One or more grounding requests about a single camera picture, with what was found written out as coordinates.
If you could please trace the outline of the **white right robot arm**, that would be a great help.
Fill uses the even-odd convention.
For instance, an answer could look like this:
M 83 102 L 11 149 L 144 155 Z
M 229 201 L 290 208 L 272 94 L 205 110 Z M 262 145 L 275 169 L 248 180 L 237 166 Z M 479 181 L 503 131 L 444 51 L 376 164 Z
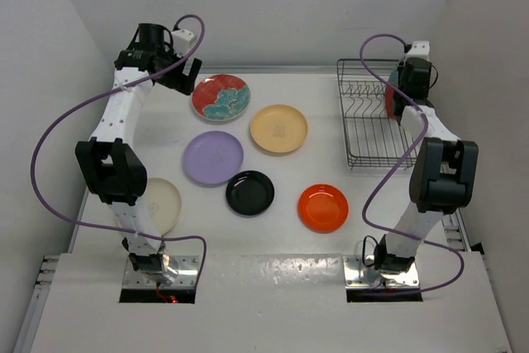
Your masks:
M 473 190 L 479 147 L 452 133 L 436 115 L 428 100 L 430 61 L 407 57 L 397 67 L 398 82 L 391 88 L 393 119 L 413 138 L 406 155 L 417 148 L 409 181 L 410 203 L 397 225 L 374 248 L 365 268 L 383 274 L 410 270 L 417 250 L 427 242 L 431 229 L 446 215 L 468 206 Z

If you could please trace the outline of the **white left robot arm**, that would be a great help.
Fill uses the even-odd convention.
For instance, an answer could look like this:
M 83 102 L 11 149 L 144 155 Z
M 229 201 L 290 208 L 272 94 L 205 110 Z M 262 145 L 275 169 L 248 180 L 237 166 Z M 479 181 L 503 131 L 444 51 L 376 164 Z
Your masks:
M 75 147 L 88 190 L 112 210 L 134 271 L 156 284 L 171 285 L 177 263 L 165 249 L 144 197 L 148 176 L 133 150 L 141 109 L 155 84 L 190 95 L 202 66 L 195 59 L 184 73 L 184 56 L 198 42 L 194 33 L 142 23 L 115 60 L 113 87 L 102 119 L 87 141 Z

